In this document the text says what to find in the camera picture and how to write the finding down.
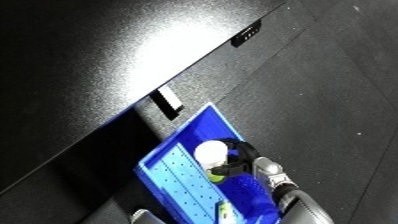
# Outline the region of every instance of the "black table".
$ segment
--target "black table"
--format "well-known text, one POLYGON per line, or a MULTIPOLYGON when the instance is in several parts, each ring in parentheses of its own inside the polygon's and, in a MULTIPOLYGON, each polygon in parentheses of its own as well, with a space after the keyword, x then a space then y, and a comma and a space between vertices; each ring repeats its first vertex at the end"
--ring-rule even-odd
POLYGON ((281 3, 2 1, 0 192, 281 3))

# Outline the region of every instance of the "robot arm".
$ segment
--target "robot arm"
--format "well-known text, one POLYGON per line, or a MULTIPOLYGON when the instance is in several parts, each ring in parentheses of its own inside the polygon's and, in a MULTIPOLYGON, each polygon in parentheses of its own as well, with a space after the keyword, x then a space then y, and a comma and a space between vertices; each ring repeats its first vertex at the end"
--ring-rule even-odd
POLYGON ((283 172, 278 163, 261 157, 258 151, 247 142, 235 139, 222 139, 229 148, 237 149, 238 156, 228 165, 215 167, 215 175, 234 176, 242 172, 251 173, 260 184, 272 192, 282 219, 280 224, 333 224, 330 216, 307 193, 283 172))
POLYGON ((253 162, 253 176, 272 192, 282 212, 281 224, 332 224, 330 216, 290 180, 282 167, 265 157, 253 162))

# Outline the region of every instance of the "blue crate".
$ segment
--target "blue crate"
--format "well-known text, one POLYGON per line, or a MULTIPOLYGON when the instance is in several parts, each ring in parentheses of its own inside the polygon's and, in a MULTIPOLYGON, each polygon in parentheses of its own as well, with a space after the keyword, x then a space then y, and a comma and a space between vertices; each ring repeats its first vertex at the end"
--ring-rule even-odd
POLYGON ((251 175, 228 178, 218 185, 206 178, 193 151, 217 138, 243 140, 209 103, 143 158, 135 172, 179 223, 217 223, 221 200, 233 204, 238 223, 277 223, 278 209, 251 175))

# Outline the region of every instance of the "dark floor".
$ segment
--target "dark floor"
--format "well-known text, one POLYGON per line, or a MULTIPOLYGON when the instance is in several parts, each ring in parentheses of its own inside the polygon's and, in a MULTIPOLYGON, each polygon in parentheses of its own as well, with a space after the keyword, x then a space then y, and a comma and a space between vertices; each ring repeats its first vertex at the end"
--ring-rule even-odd
MULTIPOLYGON (((170 82, 185 105, 179 117, 169 121, 150 99, 143 100, 135 108, 138 115, 123 115, 119 124, 104 128, 117 131, 99 131, 76 146, 89 148, 84 153, 73 149, 63 155, 91 158, 103 145, 100 150, 107 158, 93 158, 89 164, 71 159, 74 170, 65 176, 57 169, 60 162, 51 165, 54 170, 37 172, 2 198, 0 222, 83 220, 124 185, 120 180, 130 180, 128 162, 114 167, 116 161, 122 164, 134 157, 130 145, 150 135, 153 141, 144 145, 154 147, 158 138, 213 102, 247 141, 280 162, 336 223, 398 223, 398 1, 288 0, 262 22, 262 30, 238 49, 226 43, 170 82), (130 124, 149 125, 150 130, 140 132, 143 129, 130 124), (114 134, 126 132, 132 134, 114 134), (76 180, 99 166, 124 173, 114 176, 114 170, 105 172, 104 179, 76 180), (47 182, 40 177, 54 172, 57 177, 47 182), (110 180, 120 183, 107 188, 110 180), (43 183, 51 184, 43 188, 43 183), (57 184, 70 189, 71 183, 87 191, 51 191, 57 184), (98 192, 92 192, 94 186, 98 192), (13 198, 32 192, 29 200, 13 198), (59 206, 46 208, 49 198, 60 201, 59 206)), ((125 223, 122 210, 156 203, 147 195, 137 181, 130 181, 86 223, 125 223)))

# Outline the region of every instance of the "white cup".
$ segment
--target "white cup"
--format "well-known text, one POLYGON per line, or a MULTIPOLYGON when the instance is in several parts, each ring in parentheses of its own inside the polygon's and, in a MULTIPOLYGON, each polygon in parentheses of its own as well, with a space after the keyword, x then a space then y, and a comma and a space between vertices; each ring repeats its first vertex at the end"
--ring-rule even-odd
POLYGON ((216 176, 211 173, 213 167, 226 164, 228 156, 228 147, 223 142, 210 140, 203 142, 196 147, 194 152, 195 159, 206 171, 207 176, 212 182, 219 182, 224 179, 223 176, 216 176))

